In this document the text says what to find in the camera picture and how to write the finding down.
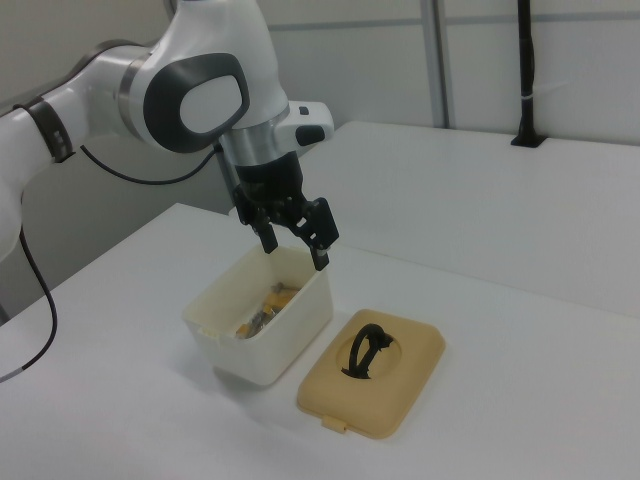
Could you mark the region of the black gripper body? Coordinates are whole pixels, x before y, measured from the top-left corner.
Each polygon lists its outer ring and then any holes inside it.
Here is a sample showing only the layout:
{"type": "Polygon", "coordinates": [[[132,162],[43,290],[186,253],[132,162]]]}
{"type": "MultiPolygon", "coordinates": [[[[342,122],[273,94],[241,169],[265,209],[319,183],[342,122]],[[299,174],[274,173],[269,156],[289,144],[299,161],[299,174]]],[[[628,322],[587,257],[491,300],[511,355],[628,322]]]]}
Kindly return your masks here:
{"type": "Polygon", "coordinates": [[[239,185],[234,189],[234,203],[284,202],[304,203],[303,174],[296,152],[262,165],[236,166],[239,185]]]}

